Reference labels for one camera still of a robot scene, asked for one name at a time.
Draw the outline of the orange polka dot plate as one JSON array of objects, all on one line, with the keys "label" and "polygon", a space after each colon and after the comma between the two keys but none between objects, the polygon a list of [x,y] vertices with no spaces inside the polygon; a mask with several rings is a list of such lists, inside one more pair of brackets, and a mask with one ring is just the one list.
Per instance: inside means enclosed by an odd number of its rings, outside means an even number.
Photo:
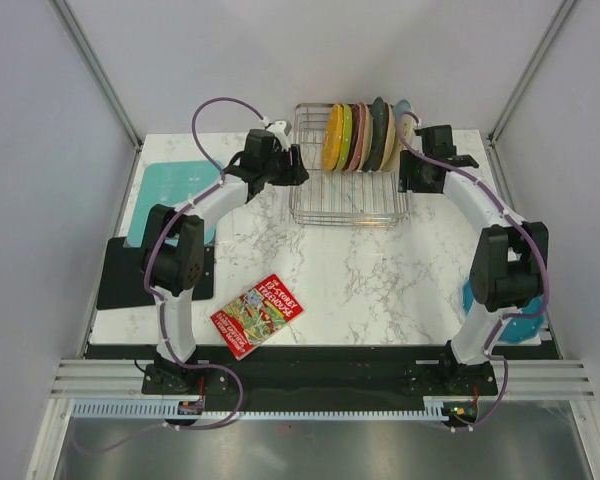
[{"label": "orange polka dot plate", "polygon": [[326,124],[322,147],[322,168],[334,170],[339,158],[342,134],[344,129],[344,107],[335,104]]}]

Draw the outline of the wire dish rack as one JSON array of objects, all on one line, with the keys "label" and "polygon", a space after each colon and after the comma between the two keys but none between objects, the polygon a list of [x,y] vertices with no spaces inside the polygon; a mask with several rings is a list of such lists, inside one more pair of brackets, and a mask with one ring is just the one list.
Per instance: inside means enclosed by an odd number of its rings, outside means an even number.
[{"label": "wire dish rack", "polygon": [[330,111],[328,103],[300,103],[295,107],[294,142],[300,147],[309,179],[291,189],[292,218],[303,225],[397,225],[407,216],[408,197],[398,191],[395,172],[322,169],[321,151]]}]

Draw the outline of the pink polka dot plate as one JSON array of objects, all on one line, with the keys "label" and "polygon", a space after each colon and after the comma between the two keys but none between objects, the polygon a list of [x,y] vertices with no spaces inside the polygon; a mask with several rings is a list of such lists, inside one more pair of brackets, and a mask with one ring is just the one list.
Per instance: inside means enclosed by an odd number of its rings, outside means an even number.
[{"label": "pink polka dot plate", "polygon": [[367,107],[364,103],[356,103],[352,109],[354,129],[352,130],[351,149],[347,161],[347,171],[357,170],[362,157],[363,142],[366,128]]}]

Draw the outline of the green polka dot plate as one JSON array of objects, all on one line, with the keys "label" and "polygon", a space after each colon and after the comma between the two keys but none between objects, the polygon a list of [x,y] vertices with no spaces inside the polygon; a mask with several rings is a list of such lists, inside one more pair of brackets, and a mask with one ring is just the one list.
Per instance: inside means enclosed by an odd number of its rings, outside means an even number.
[{"label": "green polka dot plate", "polygon": [[337,160],[337,164],[335,169],[342,171],[346,166],[346,161],[349,156],[350,146],[351,146],[351,138],[352,138],[352,130],[353,130],[353,113],[351,107],[343,103],[343,128],[341,135],[341,143],[339,156]]}]

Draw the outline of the blue polka dot plate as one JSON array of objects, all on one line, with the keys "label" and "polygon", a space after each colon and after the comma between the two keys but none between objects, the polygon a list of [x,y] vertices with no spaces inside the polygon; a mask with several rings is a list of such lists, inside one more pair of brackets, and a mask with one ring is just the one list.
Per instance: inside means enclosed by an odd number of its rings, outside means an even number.
[{"label": "blue polka dot plate", "polygon": [[[469,280],[464,282],[460,292],[463,311],[468,315],[475,303],[475,297]],[[532,340],[538,335],[545,323],[545,314],[530,319],[510,320],[507,326],[502,330],[498,341],[504,344],[517,345]]]}]

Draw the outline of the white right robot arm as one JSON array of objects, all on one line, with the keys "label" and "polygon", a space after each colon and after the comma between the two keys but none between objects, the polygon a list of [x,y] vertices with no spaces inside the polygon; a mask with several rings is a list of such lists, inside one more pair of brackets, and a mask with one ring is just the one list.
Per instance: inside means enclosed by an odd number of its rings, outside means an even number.
[{"label": "white right robot arm", "polygon": [[521,328],[523,339],[541,325],[549,300],[549,233],[544,223],[512,210],[479,177],[476,160],[457,153],[449,125],[420,128],[415,135],[420,149],[401,139],[399,189],[445,196],[478,234],[466,281],[472,302],[450,341],[454,359],[437,371],[440,386],[457,394],[473,383],[471,366],[487,361],[508,325]]}]

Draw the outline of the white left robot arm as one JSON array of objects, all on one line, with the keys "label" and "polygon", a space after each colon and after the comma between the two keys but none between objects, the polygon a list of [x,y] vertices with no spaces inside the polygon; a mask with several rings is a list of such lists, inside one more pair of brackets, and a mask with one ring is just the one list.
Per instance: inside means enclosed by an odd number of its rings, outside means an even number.
[{"label": "white left robot arm", "polygon": [[196,349],[191,303],[203,276],[205,234],[267,184],[297,186],[308,179],[290,131],[286,120],[250,130],[216,183],[178,208],[157,204],[149,212],[141,244],[143,283],[158,311],[157,354],[171,362],[164,379],[178,393],[191,392],[200,378],[198,367],[187,360]]}]

